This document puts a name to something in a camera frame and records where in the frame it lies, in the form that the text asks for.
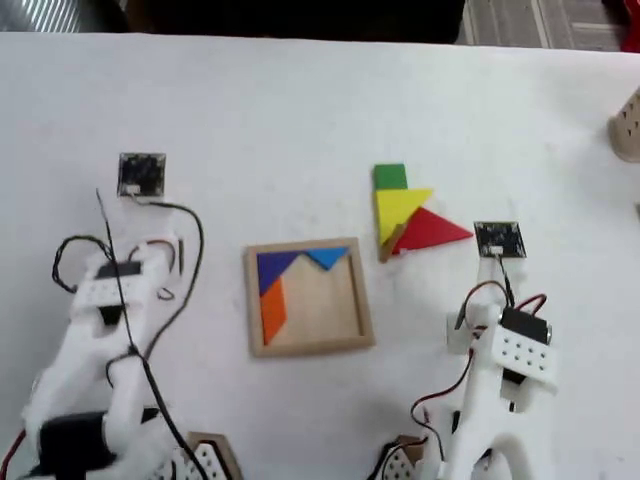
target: circuit board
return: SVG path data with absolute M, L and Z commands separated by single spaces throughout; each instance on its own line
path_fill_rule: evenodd
M 481 257 L 526 258 L 518 222 L 475 222 Z
M 164 153 L 121 153 L 118 196 L 162 197 L 166 160 Z

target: white tabletop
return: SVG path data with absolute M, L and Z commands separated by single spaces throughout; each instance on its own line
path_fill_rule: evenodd
M 520 221 L 522 293 L 549 295 L 543 313 L 563 356 L 558 478 L 637 476 L 640 166 L 614 156 L 605 124 L 638 86 L 640 57 L 0 40 L 0 450 L 67 322 L 70 298 L 50 280 L 55 249 L 73 233 L 102 234 L 93 191 L 115 193 L 120 152 L 162 151 L 167 192 L 200 213 L 207 242 L 192 304 L 154 369 L 192 429 L 228 436 L 246 478 L 363 478 L 383 443 L 417 433 L 410 403 L 459 372 L 444 315 L 475 282 L 475 242 L 378 264 L 370 170 L 385 162 L 404 162 L 409 186 L 434 187 L 432 208 L 464 226 Z M 377 345 L 252 358 L 243 248 L 337 236 L 360 239 Z M 66 275 L 85 251 L 69 253 Z

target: yellow triangle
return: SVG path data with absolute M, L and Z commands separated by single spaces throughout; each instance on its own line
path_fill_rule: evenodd
M 413 215 L 433 190 L 417 188 L 412 190 L 377 190 L 378 234 L 382 245 L 393 233 L 396 225 L 405 223 Z

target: purple triangle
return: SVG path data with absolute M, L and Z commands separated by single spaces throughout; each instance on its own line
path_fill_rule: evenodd
M 264 294 L 273 285 L 280 275 L 289 268 L 301 252 L 272 252 L 258 254 L 258 279 L 260 295 Z

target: white robotic arm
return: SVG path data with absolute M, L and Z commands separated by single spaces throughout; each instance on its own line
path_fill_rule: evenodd
M 145 351 L 162 327 L 163 319 L 149 315 L 149 307 L 171 281 L 178 241 L 165 235 L 161 242 L 143 240 L 128 247 L 131 259 L 118 270 L 131 337 Z M 142 479 L 175 448 L 161 417 L 143 423 L 147 380 L 141 359 L 127 356 L 130 341 L 122 310 L 113 265 L 104 256 L 91 257 L 62 346 L 24 410 L 27 438 L 40 458 L 34 478 L 63 475 L 62 469 L 87 472 L 86 478 Z M 108 411 L 78 411 L 80 397 L 105 375 L 113 384 Z
M 484 329 L 480 334 L 469 325 Z M 457 314 L 448 317 L 447 343 L 454 354 L 473 351 L 464 400 L 454 428 L 454 408 L 430 411 L 431 426 L 440 432 L 446 458 L 441 458 L 432 432 L 425 430 L 430 437 L 418 478 L 469 480 L 474 466 L 490 450 L 491 457 L 499 452 L 508 468 L 504 462 L 487 461 L 480 473 L 476 468 L 473 478 L 552 480 L 558 355 L 550 344 L 550 325 L 503 305 L 473 304 L 468 306 L 464 325 L 459 325 Z

